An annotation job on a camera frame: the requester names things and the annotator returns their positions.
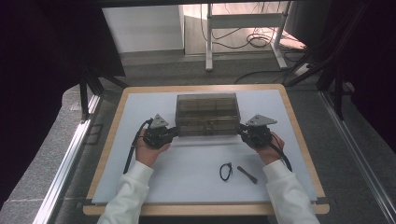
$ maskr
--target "black hair tie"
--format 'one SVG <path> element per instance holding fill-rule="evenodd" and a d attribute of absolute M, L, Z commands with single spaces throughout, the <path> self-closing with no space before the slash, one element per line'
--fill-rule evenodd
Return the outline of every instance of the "black hair tie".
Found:
<path fill-rule="evenodd" d="M 222 176 L 222 168 L 223 168 L 224 166 L 228 166 L 228 168 L 230 168 L 230 170 L 228 171 L 228 175 L 227 175 L 226 178 L 224 178 L 224 177 Z M 220 178 L 221 178 L 223 181 L 227 181 L 227 180 L 230 178 L 230 175 L 231 175 L 232 173 L 233 173 L 233 165 L 232 165 L 230 162 L 224 163 L 224 164 L 222 164 L 222 165 L 220 166 Z"/>

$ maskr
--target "wooden border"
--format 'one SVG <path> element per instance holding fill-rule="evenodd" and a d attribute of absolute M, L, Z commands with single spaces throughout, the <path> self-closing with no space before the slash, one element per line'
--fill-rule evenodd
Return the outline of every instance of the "wooden border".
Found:
<path fill-rule="evenodd" d="M 302 151 L 307 170 L 311 176 L 314 189 L 318 198 L 325 198 L 323 187 L 318 178 L 314 163 L 312 162 L 308 148 L 306 146 L 303 134 L 294 111 L 291 107 L 289 97 L 285 88 L 279 84 L 256 84 L 256 85 L 214 85 L 214 86 L 165 86 L 165 87 L 131 87 L 126 88 L 120 98 L 120 103 L 114 116 L 113 123 L 107 136 L 107 140 L 96 168 L 90 190 L 87 195 L 87 201 L 91 201 L 99 180 L 105 170 L 108 156 L 113 145 L 116 131 L 119 127 L 120 118 L 125 107 L 126 100 L 130 93 L 146 93 L 146 92 L 178 92 L 178 91 L 262 91 L 262 90 L 278 90 L 282 97 L 283 103 L 288 112 L 291 126 L 294 130 L 297 142 Z M 330 206 L 327 203 L 316 204 L 312 207 L 316 214 L 327 214 Z M 104 205 L 85 205 L 83 207 L 84 214 L 88 216 L 100 216 L 105 211 Z M 239 204 L 144 204 L 141 216 L 259 216 L 273 215 L 274 209 L 270 203 L 239 203 Z"/>

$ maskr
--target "white shirt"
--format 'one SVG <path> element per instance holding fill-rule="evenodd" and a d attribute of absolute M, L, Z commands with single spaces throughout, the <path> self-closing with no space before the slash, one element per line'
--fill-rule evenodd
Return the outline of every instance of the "white shirt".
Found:
<path fill-rule="evenodd" d="M 267 189 L 278 223 L 319 223 L 304 188 L 282 161 L 274 161 L 262 169 L 268 179 Z M 98 223 L 137 224 L 152 173 L 151 168 L 137 161 L 121 177 L 118 193 L 107 204 Z"/>

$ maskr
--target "white board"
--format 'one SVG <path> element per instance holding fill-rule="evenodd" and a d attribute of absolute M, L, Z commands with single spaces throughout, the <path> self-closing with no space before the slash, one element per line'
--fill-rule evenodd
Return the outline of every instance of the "white board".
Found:
<path fill-rule="evenodd" d="M 290 160 L 293 172 L 308 192 L 310 200 L 316 201 L 317 195 L 280 92 L 277 90 L 222 92 L 236 93 L 242 123 L 256 114 L 277 120 L 277 124 L 268 127 L 285 141 L 284 152 Z M 168 128 L 175 127 L 177 96 L 196 93 L 215 92 L 129 94 L 106 168 L 92 199 L 93 203 L 108 203 L 116 195 L 129 148 L 140 125 L 145 120 L 160 114 L 169 122 Z M 232 163 L 233 174 L 228 182 L 224 182 L 219 177 L 219 168 L 227 162 Z M 257 177 L 258 183 L 253 184 L 236 169 L 237 166 L 243 167 Z M 146 203 L 270 202 L 265 187 L 266 177 L 262 171 L 263 166 L 257 153 L 243 143 L 239 135 L 177 137 L 153 166 L 154 174 L 148 182 L 149 192 Z"/>

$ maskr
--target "person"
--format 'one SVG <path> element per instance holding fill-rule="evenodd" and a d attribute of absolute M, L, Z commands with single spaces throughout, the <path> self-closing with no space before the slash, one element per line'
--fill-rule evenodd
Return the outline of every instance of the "person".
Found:
<path fill-rule="evenodd" d="M 285 142 L 276 133 L 272 135 L 272 143 L 283 149 Z M 136 163 L 121 177 L 118 193 L 107 204 L 98 223 L 138 223 L 141 206 L 149 192 L 148 182 L 153 173 L 150 167 L 169 147 L 170 144 L 166 144 L 153 150 L 139 137 L 135 148 Z M 303 186 L 280 156 L 270 147 L 253 149 L 266 164 L 262 169 L 268 179 L 266 186 L 278 223 L 319 223 Z"/>

